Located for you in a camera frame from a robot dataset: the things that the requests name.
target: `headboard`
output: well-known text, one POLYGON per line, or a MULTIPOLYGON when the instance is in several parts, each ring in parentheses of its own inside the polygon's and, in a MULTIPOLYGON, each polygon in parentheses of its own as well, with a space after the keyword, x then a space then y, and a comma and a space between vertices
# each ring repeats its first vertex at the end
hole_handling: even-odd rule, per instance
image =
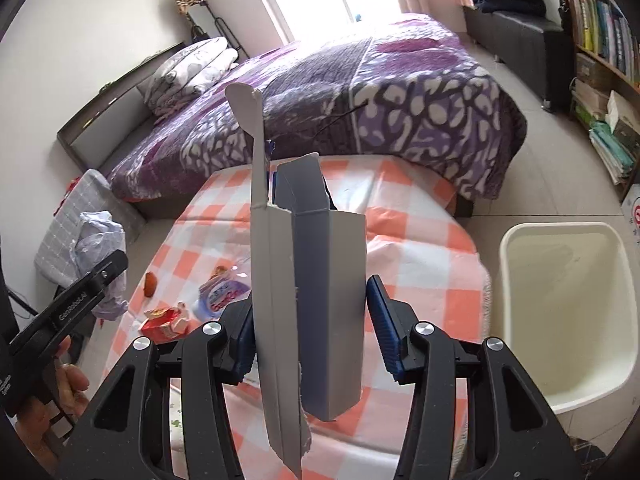
POLYGON ((146 58, 105 85, 58 132, 58 140, 81 170, 110 171, 153 129, 156 117, 144 104, 149 78, 183 43, 146 58))

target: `human hand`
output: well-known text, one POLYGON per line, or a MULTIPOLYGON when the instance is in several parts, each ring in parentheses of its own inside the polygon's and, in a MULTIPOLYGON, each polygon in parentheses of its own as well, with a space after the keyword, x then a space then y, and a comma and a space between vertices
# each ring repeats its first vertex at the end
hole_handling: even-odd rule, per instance
MULTIPOLYGON (((65 338, 56 356, 66 352, 70 345, 71 338, 65 338)), ((89 403, 82 393, 89 387, 89 379, 80 368, 62 365, 56 368, 56 381, 60 393, 60 406, 71 419, 78 419, 89 403)), ((51 419, 46 406, 35 397, 30 397, 18 411, 17 419, 15 432, 40 465, 49 473, 53 473, 58 465, 58 459, 44 441, 51 419)))

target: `orange and white tablecloth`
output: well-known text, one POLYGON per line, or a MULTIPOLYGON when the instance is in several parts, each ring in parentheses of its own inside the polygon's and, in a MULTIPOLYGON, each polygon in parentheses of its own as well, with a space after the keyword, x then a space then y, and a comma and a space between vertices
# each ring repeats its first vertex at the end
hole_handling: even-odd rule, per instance
MULTIPOLYGON (((444 209, 454 197, 453 187, 436 173, 391 156, 321 157, 321 167, 336 207, 366 215, 367 277, 379 274, 389 296, 411 304, 420 320, 454 338, 482 340, 488 330, 489 278, 471 238, 444 209)), ((105 375, 139 335, 143 310, 196 301, 198 287, 217 265, 249 255, 250 187, 249 167, 219 171, 177 219, 148 268, 158 277, 156 293, 146 299, 138 285, 105 375)), ((313 441, 303 458, 303 480, 393 478, 413 387, 397 385, 385 370, 366 316, 362 398, 335 422, 310 417, 313 441)), ((459 386, 456 438, 466 415, 466 390, 462 382, 459 386)), ((172 449, 179 453, 178 393, 171 402, 177 430, 172 449)), ((226 387, 226 405, 244 477, 295 478, 268 444, 255 369, 243 384, 226 387)))

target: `purple bedspread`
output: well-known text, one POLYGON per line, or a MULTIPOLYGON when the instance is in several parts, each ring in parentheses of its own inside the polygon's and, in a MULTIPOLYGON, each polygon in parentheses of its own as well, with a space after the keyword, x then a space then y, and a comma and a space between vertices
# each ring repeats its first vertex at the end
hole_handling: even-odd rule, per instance
POLYGON ((233 81, 262 91, 273 158, 398 155, 435 170, 470 200, 497 197, 526 136, 518 107, 457 35, 429 16, 404 14, 242 63, 114 168, 116 196, 195 194, 213 172, 251 162, 251 139, 224 95, 233 81))

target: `checkered tablecloth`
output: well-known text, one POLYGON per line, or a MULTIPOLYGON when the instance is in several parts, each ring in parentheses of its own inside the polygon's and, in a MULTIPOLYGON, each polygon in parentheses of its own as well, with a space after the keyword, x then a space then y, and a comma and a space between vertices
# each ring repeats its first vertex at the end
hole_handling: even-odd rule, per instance
MULTIPOLYGON (((474 342, 486 336, 488 274, 469 235, 444 209, 454 196, 452 186, 391 156, 322 157, 321 167, 336 207, 366 215, 367 276, 379 274, 390 297, 408 302, 419 319, 450 336, 474 342)), ((154 297, 143 297, 142 284, 133 294, 105 374, 139 335, 143 310, 195 301, 217 265, 249 255, 250 186, 249 167, 229 168, 213 174, 194 197, 149 265, 158 276, 154 297)), ((313 442, 303 458, 304 480, 393 478, 413 387, 398 386, 385 370, 368 313, 365 326, 362 399, 335 422, 309 418, 313 442)), ((466 416, 463 383, 456 397, 459 438, 466 416)), ((174 392, 177 452, 179 403, 174 392)), ((255 370, 243 384, 226 388, 226 405, 245 478, 293 479, 269 447, 255 370)))

